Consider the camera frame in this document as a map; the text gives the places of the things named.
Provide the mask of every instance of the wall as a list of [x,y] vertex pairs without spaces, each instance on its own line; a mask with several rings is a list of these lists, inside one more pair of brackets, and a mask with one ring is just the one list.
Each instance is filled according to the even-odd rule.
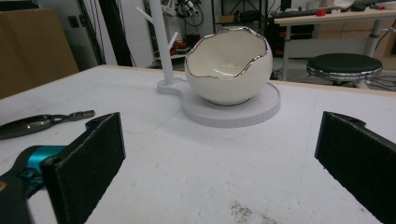
[[[78,9],[78,0],[38,0],[41,7],[54,7],[60,16],[60,21],[63,24],[64,31],[71,48],[74,52],[76,61],[79,64],[80,70],[84,70],[96,65],[95,59],[92,56],[92,47],[87,36],[87,31],[83,27],[78,29],[70,28],[68,24],[68,16],[80,15]],[[106,57],[107,64],[117,64],[113,48],[108,36],[106,23],[102,17],[100,5],[97,0],[83,0],[88,14],[92,21],[92,26],[95,27],[96,37],[102,47]],[[135,64],[138,67],[147,67],[153,64],[152,46],[149,39],[149,29],[146,20],[137,12],[136,8],[143,8],[141,0],[120,0],[123,11],[123,18],[125,24],[125,34],[128,46],[134,57]],[[98,12],[98,19],[95,20],[93,15]]]

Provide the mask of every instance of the round white base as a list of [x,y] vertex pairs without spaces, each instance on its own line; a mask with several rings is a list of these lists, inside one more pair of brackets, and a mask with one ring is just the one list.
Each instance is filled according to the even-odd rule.
[[158,92],[181,98],[184,114],[191,120],[215,128],[239,128],[264,122],[280,109],[280,93],[267,83],[255,96],[240,105],[214,105],[196,94],[186,80],[175,78],[175,83],[158,83]]

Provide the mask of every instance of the desk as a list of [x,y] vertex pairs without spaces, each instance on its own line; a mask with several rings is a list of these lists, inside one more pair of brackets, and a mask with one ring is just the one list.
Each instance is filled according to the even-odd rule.
[[289,62],[289,44],[290,44],[290,29],[292,25],[305,25],[314,23],[329,23],[340,21],[375,21],[373,30],[366,42],[364,54],[370,57],[373,56],[375,45],[378,42],[378,35],[380,31],[381,21],[385,19],[396,18],[396,10],[376,10],[366,8],[363,12],[348,11],[337,14],[327,14],[323,17],[304,16],[284,19],[274,19],[274,24],[286,26],[285,47],[283,54],[283,69],[282,80],[288,79],[288,62]]
[[[161,80],[161,70],[95,67],[0,100],[0,123],[120,112],[126,160],[87,223],[379,223],[314,153],[324,110],[396,142],[396,93],[274,81],[274,117],[217,129],[187,119],[179,98],[157,92]],[[86,121],[0,141],[0,173],[29,146],[68,145]],[[55,223],[45,190],[29,204],[36,223]]]
[[[231,15],[234,14],[236,8],[239,6],[239,4],[242,2],[242,12],[246,11],[246,2],[254,8],[254,10],[260,11],[260,13],[262,14],[262,0],[259,0],[259,6],[255,7],[252,5],[252,3],[249,0],[239,0],[236,5],[234,5],[233,9],[230,12],[224,12],[224,0],[220,1],[220,8],[221,8],[221,14],[220,16],[225,16],[225,15]],[[215,15],[215,3],[213,0],[210,0],[211,6],[212,6],[212,24],[213,24],[213,33],[217,33],[216,31],[216,25],[235,25],[235,24],[245,24],[245,23],[249,23],[249,22],[242,22],[242,21],[237,21],[237,22],[216,22],[216,15]],[[265,4],[265,8],[268,8],[268,1],[264,2]],[[267,10],[264,11],[264,18],[267,19],[268,18],[268,12]],[[262,19],[259,18],[258,19],[258,23],[259,23],[259,29],[262,28]]]

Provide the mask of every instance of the metal tool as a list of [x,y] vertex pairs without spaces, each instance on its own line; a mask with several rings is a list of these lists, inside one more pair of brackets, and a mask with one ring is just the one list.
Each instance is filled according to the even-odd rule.
[[26,119],[18,119],[0,126],[0,140],[37,133],[55,124],[67,121],[89,119],[95,116],[94,110],[79,111],[67,115],[37,115]]

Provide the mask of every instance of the shelf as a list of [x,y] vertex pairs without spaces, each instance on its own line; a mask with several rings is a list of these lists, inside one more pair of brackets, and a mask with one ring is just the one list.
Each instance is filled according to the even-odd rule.
[[[212,23],[213,23],[213,33],[215,34],[216,31],[216,25],[231,25],[231,24],[252,24],[252,23],[258,23],[259,24],[259,29],[262,28],[262,0],[254,0],[254,2],[259,2],[259,6],[258,8],[256,8],[255,6],[253,6],[253,4],[251,3],[252,0],[239,0],[238,3],[235,4],[235,6],[233,7],[233,9],[231,10],[230,13],[224,13],[224,0],[220,1],[220,7],[221,7],[221,16],[223,15],[231,15],[233,14],[234,11],[236,11],[236,8],[238,7],[238,5],[240,3],[242,3],[243,5],[243,9],[242,12],[246,11],[245,8],[245,4],[248,3],[249,5],[251,5],[255,10],[260,11],[260,19],[257,21],[238,21],[238,22],[218,22],[216,21],[216,19],[218,18],[218,16],[220,15],[216,15],[215,13],[215,9],[214,9],[214,0],[211,0],[211,4],[212,4]],[[268,19],[268,13],[267,13],[267,9],[268,8],[268,1],[265,1],[265,11],[264,11],[264,26],[265,23]]]
[[[184,58],[184,57],[186,57],[185,54],[175,54],[175,55],[172,55],[172,56],[171,56],[171,60],[172,60],[172,59],[178,59],[178,58]],[[157,61],[160,61],[160,60],[161,60],[160,57],[155,57],[154,59],[157,60]]]

